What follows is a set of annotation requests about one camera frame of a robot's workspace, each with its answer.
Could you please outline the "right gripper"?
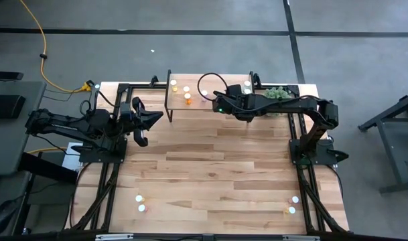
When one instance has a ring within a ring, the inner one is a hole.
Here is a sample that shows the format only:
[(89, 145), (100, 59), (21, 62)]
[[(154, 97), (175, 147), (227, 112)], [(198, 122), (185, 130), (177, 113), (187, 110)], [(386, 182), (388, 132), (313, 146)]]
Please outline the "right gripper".
[[(218, 100), (223, 96), (221, 92), (213, 92), (214, 100)], [(227, 96), (223, 96), (223, 111), (225, 114), (233, 115), (239, 121), (252, 121), (254, 116), (251, 115), (250, 112), (246, 111), (244, 108), (240, 107), (232, 98)], [(219, 102), (213, 102), (213, 108), (220, 108)]]

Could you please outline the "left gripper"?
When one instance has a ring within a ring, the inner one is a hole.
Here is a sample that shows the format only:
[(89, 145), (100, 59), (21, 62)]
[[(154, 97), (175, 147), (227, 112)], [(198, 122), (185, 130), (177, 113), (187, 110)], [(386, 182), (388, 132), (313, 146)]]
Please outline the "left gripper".
[(162, 116), (162, 111), (150, 111), (145, 109), (145, 105), (139, 97), (132, 99), (133, 116), (120, 117), (119, 124), (124, 133), (133, 132), (134, 141), (140, 147), (148, 146), (148, 138), (144, 136), (144, 130), (149, 130)]

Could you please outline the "green plant in woven pot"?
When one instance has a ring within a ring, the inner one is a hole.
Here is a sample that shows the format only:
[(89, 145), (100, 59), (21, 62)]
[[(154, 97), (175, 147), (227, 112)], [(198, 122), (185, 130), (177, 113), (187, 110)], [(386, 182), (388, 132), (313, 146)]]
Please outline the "green plant in woven pot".
[(270, 99), (280, 99), (280, 98), (291, 98), (289, 93), (285, 91), (282, 87), (273, 87), (271, 89), (266, 89), (263, 93), (266, 98)]

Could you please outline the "grey desk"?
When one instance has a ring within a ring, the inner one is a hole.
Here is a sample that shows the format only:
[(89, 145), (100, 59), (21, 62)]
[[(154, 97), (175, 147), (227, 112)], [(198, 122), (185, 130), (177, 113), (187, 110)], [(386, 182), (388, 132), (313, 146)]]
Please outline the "grey desk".
[(29, 113), (39, 108), (45, 89), (43, 82), (0, 82), (0, 95), (25, 98), (17, 118), (0, 119), (0, 176), (17, 171), (28, 140), (25, 124)]

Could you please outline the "black computer mouse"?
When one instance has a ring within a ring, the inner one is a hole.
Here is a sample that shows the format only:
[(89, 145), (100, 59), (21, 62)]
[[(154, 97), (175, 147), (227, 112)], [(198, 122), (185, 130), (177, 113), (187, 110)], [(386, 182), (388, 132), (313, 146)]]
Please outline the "black computer mouse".
[(17, 201), (15, 199), (4, 201), (0, 205), (0, 234), (5, 231), (16, 210)]

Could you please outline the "wooden shelf black metal frame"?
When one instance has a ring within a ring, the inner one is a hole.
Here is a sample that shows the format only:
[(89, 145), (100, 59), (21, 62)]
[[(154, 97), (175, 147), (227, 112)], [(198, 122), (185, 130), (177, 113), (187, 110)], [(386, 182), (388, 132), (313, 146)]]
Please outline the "wooden shelf black metal frame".
[[(226, 87), (233, 84), (240, 84), (242, 91), (244, 88), (253, 89), (253, 74), (173, 74), (171, 70), (167, 75), (167, 90), (165, 95), (165, 109), (169, 119), (173, 119), (174, 110), (203, 110), (212, 112), (212, 102), (214, 91), (225, 93)], [(177, 81), (178, 91), (173, 92), (170, 86), (170, 80)], [(244, 86), (244, 81), (250, 81), (251, 86)], [(183, 87), (189, 86), (191, 94), (191, 104), (186, 104)], [(202, 101), (201, 91), (208, 92), (206, 102)]]

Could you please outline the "black aluminium rig frame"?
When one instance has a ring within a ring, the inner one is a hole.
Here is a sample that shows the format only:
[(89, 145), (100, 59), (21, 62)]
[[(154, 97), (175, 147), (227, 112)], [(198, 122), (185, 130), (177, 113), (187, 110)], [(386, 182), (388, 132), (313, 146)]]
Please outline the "black aluminium rig frame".
[[(166, 86), (133, 84), (133, 94), (163, 117), (146, 132), (149, 144), (129, 141), (119, 169), (110, 222), (100, 216), (98, 234), (132, 233), (134, 239), (216, 239), (229, 234), (276, 235), (306, 232), (304, 218), (318, 225), (312, 202), (295, 204), (285, 214), (288, 199), (300, 194), (291, 162), (289, 140), (312, 127), (308, 116), (258, 117), (251, 123), (203, 110), (165, 109)], [(135, 200), (145, 198), (143, 203)], [(138, 206), (145, 204), (146, 212)]]

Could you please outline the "silver bracket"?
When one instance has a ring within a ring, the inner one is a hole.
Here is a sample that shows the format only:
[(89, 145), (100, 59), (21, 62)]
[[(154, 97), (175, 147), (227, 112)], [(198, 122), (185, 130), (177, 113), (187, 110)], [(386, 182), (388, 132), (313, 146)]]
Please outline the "silver bracket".
[(320, 241), (320, 237), (307, 235), (283, 235), (282, 241)]
[(130, 241), (134, 239), (132, 233), (98, 234), (94, 241)]

